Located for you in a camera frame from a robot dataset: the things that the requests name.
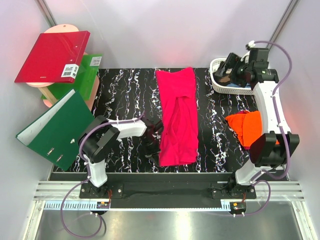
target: black marble surface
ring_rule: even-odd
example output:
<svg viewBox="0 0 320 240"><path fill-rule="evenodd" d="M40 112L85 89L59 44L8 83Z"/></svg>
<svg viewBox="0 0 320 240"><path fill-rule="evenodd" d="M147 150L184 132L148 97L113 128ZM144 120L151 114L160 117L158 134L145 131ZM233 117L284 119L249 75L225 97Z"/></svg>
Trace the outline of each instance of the black marble surface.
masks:
<svg viewBox="0 0 320 240"><path fill-rule="evenodd" d="M167 68L176 72L181 69ZM156 80L156 69L100 69L100 86L92 113L109 119L132 119L145 110L154 122L161 119L162 108ZM128 137L119 142L107 156L107 172L177 173L233 172L249 159L225 117L239 111L257 110L253 96L214 92L208 68L194 68L198 106L198 156L190 165L156 167L144 157L141 140ZM62 172L58 167L54 172ZM67 172L86 172L84 161L76 158Z"/></svg>

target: green binder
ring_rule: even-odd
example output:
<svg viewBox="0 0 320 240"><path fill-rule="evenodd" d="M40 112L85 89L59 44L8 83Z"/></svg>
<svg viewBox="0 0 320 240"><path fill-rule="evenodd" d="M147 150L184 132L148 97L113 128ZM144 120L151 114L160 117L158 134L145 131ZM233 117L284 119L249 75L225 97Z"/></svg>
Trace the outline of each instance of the green binder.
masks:
<svg viewBox="0 0 320 240"><path fill-rule="evenodd" d="M55 83L47 88L58 100L71 89L78 91L84 100L89 100L101 58L102 54L83 55L74 83Z"/></svg>
<svg viewBox="0 0 320 240"><path fill-rule="evenodd" d="M72 89L16 138L66 171L79 153L81 134L93 120L80 93Z"/></svg>

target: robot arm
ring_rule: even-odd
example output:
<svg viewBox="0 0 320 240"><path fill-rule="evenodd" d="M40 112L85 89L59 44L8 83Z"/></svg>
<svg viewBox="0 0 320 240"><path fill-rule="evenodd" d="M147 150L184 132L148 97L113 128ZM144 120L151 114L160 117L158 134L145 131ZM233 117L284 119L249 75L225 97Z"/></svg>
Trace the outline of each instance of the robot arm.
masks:
<svg viewBox="0 0 320 240"><path fill-rule="evenodd" d="M250 160L235 172L232 184L229 183L231 191L237 188L243 190L265 171L287 163L286 148L277 114L288 141L290 155L300 141L297 134L291 134L282 110L279 91L273 95L279 79L277 71L268 68L268 54L267 48L251 48L248 63L238 62L230 74L232 81L241 85L250 84L262 120L262 136L251 145Z"/></svg>
<svg viewBox="0 0 320 240"><path fill-rule="evenodd" d="M95 127L107 123L104 116L97 116L94 121L85 130L79 143L84 137L92 131ZM118 141L128 137L141 137L145 150L145 156L155 162L159 163L158 154L160 152L159 140L155 138L156 132L159 131L163 124L159 121L153 124L146 118L134 118L130 120L113 121L116 124L110 124L106 127L97 130L94 134L86 140L83 145L84 157L89 165L91 178L90 182L94 188L100 188L108 179L106 174L106 156L110 153L113 147L116 147Z"/></svg>

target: magenta garment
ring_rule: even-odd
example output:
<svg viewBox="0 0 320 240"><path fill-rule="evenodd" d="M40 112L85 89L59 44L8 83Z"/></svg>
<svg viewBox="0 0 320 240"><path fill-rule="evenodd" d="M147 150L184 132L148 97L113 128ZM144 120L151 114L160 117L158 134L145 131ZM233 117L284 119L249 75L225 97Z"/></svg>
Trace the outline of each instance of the magenta garment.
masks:
<svg viewBox="0 0 320 240"><path fill-rule="evenodd" d="M178 72L156 71L164 130L159 165L176 166L196 162L198 113L196 77L188 67Z"/></svg>

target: red binder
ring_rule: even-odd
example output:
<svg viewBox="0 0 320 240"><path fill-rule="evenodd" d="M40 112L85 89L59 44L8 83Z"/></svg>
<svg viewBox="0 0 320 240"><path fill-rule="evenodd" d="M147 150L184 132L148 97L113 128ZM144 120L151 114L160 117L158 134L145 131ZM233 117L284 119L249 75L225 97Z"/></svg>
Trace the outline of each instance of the red binder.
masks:
<svg viewBox="0 0 320 240"><path fill-rule="evenodd" d="M73 83L90 32L41 33L15 83Z"/></svg>

